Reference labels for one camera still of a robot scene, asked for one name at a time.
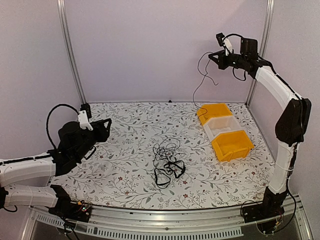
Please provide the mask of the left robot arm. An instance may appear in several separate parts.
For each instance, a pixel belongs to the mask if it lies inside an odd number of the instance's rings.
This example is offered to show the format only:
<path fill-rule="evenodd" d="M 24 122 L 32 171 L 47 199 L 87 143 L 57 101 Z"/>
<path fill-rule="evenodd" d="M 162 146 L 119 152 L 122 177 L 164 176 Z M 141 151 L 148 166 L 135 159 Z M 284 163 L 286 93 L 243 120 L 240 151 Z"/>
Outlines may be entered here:
<path fill-rule="evenodd" d="M 111 119 L 81 127 L 71 121 L 59 131 L 58 147 L 36 156 L 0 161 L 0 207 L 43 206 L 55 208 L 63 217 L 74 213 L 70 196 L 60 185 L 49 184 L 53 177 L 71 172 L 97 143 L 110 136 Z"/>

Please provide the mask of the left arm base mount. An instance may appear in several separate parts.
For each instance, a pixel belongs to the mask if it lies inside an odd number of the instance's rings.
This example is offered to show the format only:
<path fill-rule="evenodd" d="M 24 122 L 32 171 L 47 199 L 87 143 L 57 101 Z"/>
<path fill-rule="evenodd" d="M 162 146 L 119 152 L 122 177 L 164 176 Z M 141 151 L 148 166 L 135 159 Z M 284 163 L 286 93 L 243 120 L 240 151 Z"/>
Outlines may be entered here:
<path fill-rule="evenodd" d="M 54 207 L 49 207 L 48 212 L 62 219 L 70 219 L 88 223 L 91 217 L 92 209 L 89 203 L 83 200 L 73 202 L 69 194 L 60 185 L 51 185 L 50 188 L 54 191 L 57 197 L 57 202 Z"/>

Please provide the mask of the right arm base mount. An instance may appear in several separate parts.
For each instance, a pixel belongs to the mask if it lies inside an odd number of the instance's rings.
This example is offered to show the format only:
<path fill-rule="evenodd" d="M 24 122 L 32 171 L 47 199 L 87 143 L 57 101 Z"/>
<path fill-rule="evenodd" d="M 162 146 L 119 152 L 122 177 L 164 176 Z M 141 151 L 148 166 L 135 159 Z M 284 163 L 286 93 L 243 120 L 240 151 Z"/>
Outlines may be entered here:
<path fill-rule="evenodd" d="M 258 230 L 265 235 L 273 234 L 285 213 L 283 202 L 286 197 L 286 191 L 281 194 L 273 194 L 266 189 L 262 203 L 242 206 L 240 214 L 245 223 L 263 220 L 263 222 L 257 224 Z"/>

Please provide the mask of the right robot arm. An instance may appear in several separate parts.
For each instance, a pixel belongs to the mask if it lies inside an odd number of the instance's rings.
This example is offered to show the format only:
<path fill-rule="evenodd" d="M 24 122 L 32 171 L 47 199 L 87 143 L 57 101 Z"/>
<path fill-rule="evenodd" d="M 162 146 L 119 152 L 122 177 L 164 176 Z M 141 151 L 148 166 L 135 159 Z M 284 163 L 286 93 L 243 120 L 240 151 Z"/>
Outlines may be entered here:
<path fill-rule="evenodd" d="M 240 52 L 235 53 L 228 35 L 218 33 L 216 39 L 222 49 L 209 54 L 209 59 L 216 63 L 220 70 L 229 67 L 244 70 L 271 93 L 282 109 L 282 114 L 275 124 L 278 140 L 275 168 L 264 194 L 272 197 L 286 196 L 297 151 L 307 130 L 311 101 L 293 90 L 275 71 L 273 64 L 259 55 L 257 40 L 241 37 Z"/>

